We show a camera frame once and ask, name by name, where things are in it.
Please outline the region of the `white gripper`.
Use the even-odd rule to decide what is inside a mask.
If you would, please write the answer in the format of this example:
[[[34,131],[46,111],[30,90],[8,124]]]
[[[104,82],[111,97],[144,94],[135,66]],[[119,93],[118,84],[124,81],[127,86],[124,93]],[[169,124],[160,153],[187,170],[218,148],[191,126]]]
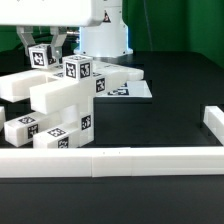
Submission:
[[[17,26],[27,57],[36,45],[32,26],[54,26],[50,28],[51,62],[62,57],[66,27],[98,26],[103,19],[103,0],[0,0],[0,25]]]

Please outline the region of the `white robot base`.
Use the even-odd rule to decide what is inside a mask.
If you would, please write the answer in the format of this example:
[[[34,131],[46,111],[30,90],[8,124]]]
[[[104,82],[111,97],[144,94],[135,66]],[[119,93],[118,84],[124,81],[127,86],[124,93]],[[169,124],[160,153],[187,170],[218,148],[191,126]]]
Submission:
[[[122,6],[123,0],[104,0],[103,22],[99,26],[79,29],[79,46],[74,53],[94,58],[117,58],[132,54]]]

